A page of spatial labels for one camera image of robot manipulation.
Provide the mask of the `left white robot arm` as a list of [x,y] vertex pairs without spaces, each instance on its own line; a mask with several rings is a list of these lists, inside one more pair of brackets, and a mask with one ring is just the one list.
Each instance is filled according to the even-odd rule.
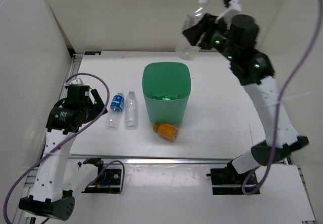
[[106,172],[101,160],[86,160],[76,173],[64,180],[74,134],[89,126],[107,109],[96,89],[71,84],[67,97],[58,101],[49,113],[43,158],[35,183],[28,196],[20,199],[19,208],[33,215],[67,221],[75,207],[75,198],[93,181],[100,184]]

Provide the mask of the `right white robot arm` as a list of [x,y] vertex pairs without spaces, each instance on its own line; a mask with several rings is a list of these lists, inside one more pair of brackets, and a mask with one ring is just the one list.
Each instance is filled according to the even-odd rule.
[[191,45],[214,48],[230,62],[231,72],[252,100],[264,129],[265,140],[225,167],[231,183],[237,184],[252,169],[267,165],[272,149],[273,162],[277,162],[309,144],[295,130],[283,105],[275,116],[279,95],[275,71],[269,57],[255,48],[259,26],[253,17],[239,14],[226,23],[209,13],[187,16],[181,32]]

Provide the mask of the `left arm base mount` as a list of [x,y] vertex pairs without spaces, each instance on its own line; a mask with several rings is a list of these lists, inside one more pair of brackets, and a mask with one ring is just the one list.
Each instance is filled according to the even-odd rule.
[[78,167],[85,164],[94,165],[97,168],[98,178],[89,185],[83,193],[92,194],[120,194],[124,186],[125,166],[119,160],[112,163],[104,163],[101,158],[87,158],[78,162]]

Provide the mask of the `blue label plastic bottle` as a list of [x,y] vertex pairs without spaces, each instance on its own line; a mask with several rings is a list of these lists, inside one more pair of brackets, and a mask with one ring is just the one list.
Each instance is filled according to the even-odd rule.
[[117,130],[120,125],[123,108],[125,103],[125,96],[123,91],[119,91],[111,101],[108,114],[106,117],[106,125],[108,129]]

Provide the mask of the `green soda bottle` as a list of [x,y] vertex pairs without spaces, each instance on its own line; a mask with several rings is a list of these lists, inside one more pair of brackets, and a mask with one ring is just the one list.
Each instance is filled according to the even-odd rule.
[[179,100],[180,95],[171,96],[171,95],[152,95],[151,99],[153,100]]

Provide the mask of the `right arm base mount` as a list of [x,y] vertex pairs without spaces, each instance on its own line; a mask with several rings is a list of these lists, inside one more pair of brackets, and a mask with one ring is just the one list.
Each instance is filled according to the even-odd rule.
[[254,190],[254,185],[258,184],[253,170],[239,174],[234,169],[232,162],[233,160],[224,167],[213,167],[206,174],[206,177],[211,180],[213,195],[244,195],[242,185],[249,174],[251,174],[251,177],[245,185],[245,191],[250,192]]

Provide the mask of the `white orange label bottle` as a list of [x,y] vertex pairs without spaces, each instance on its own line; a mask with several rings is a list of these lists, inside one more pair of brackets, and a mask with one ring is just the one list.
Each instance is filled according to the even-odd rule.
[[200,51],[201,33],[199,33],[198,23],[204,17],[209,2],[210,0],[198,0],[198,4],[186,16],[176,46],[176,53],[182,60],[191,61]]

